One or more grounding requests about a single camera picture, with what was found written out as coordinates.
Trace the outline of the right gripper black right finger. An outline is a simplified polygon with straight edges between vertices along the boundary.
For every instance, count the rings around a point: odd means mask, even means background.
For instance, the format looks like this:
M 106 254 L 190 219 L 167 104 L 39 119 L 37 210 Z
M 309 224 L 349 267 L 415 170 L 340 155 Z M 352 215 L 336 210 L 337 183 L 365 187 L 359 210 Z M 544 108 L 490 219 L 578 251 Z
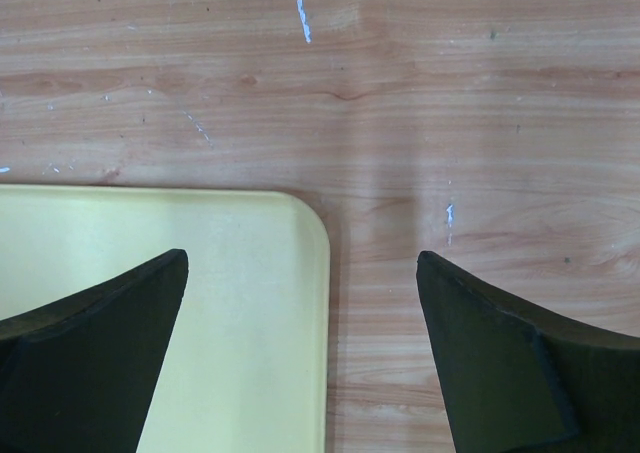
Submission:
M 522 299 L 431 251 L 419 300 L 459 452 L 635 452 L 639 341 Z

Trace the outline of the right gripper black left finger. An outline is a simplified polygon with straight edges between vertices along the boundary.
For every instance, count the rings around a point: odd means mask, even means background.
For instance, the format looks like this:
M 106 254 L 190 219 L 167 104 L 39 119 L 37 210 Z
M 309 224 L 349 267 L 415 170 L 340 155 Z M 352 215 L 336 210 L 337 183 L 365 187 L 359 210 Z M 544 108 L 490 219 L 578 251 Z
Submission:
M 136 451 L 188 273 L 172 249 L 2 320 L 2 451 Z

